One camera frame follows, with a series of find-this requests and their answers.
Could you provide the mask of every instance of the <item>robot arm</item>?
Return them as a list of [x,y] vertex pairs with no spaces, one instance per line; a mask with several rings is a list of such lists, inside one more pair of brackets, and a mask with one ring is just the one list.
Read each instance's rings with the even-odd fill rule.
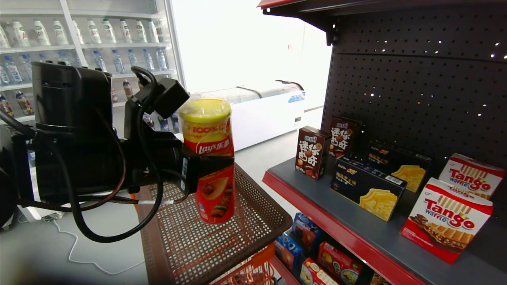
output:
[[[0,113],[8,126],[0,126],[0,224],[17,204],[68,211],[78,228],[97,242],[114,242],[139,231],[155,215],[162,201],[164,181],[196,192],[200,177],[234,163],[234,158],[199,156],[170,132],[152,130],[142,117],[156,111],[170,117],[188,98],[178,81],[159,82],[147,70],[132,71],[145,85],[125,104],[124,139],[112,128],[111,74],[62,64],[34,62],[32,68],[35,127]],[[32,185],[28,152],[35,153],[37,185]],[[93,233],[82,211],[107,201],[138,203],[116,197],[120,189],[136,193],[141,186],[157,184],[150,215],[130,231],[112,237]],[[35,201],[37,187],[41,201]],[[97,204],[81,208],[80,201],[96,200],[94,193],[114,191]],[[61,204],[71,203],[71,208]]]

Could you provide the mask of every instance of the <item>basket handle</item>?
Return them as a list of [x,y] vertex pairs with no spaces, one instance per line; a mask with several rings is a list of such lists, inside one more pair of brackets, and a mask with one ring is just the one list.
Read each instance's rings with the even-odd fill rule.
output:
[[269,261],[275,256],[275,243],[270,243],[267,247],[263,248],[260,252],[252,256],[250,263],[254,268],[262,266],[265,262]]

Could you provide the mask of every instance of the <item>glass door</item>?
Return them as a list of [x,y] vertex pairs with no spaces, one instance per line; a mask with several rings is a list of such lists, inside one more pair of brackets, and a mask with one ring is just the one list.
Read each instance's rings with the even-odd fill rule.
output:
[[[113,74],[112,101],[114,125],[123,136],[124,105],[139,91],[138,79],[130,70],[137,65],[157,79],[179,80],[176,53],[170,35],[172,19],[162,0],[67,0],[76,31],[80,60],[89,68]],[[171,130],[170,120],[153,114],[146,121],[156,130]]]
[[31,62],[81,66],[71,29],[60,0],[1,0],[0,25],[0,108],[18,121],[32,121]]

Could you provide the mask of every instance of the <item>blue snack box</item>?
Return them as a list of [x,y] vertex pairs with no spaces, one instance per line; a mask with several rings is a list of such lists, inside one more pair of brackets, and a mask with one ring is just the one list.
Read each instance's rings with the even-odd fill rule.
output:
[[276,256],[292,270],[299,264],[303,249],[295,243],[286,233],[276,238]]
[[304,244],[310,252],[318,252],[322,230],[313,223],[305,214],[296,213],[292,224],[292,232]]

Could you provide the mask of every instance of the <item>yellow lid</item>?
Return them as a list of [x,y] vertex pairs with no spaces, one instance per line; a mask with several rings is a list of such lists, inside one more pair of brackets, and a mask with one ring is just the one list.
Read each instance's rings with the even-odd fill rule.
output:
[[208,123],[226,119],[231,115],[231,104],[223,99],[190,99],[178,110],[179,116],[188,122]]

